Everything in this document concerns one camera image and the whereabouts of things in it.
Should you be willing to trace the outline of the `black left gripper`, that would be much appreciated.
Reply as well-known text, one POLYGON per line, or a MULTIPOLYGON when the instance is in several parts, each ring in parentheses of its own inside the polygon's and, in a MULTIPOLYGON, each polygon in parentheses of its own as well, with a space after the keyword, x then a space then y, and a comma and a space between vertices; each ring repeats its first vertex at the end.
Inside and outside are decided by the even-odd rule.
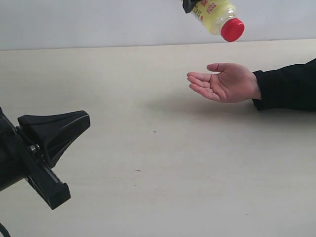
POLYGON ((71 195, 67 183, 51 168, 90 127, 89 114, 76 111, 50 116, 23 115, 18 122, 14 126, 0 112, 0 189, 26 179, 51 210, 55 210, 71 195))

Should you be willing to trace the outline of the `black sleeved forearm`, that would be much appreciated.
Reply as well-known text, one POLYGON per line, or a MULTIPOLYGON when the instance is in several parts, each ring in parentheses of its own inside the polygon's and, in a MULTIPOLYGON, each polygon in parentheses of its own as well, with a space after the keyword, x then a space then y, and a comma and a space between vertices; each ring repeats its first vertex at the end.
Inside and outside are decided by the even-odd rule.
POLYGON ((257 110, 316 110, 316 60, 277 70, 255 71, 261 99, 253 99, 257 110))

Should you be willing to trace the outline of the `person's open bare hand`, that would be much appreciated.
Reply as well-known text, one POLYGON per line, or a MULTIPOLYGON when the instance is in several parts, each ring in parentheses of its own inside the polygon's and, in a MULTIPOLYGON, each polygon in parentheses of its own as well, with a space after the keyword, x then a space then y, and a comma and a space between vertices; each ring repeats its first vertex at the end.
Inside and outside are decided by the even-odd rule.
POLYGON ((235 63, 209 64, 210 74, 189 72, 190 89, 206 99, 220 103, 260 100, 261 93, 255 74, 235 63))

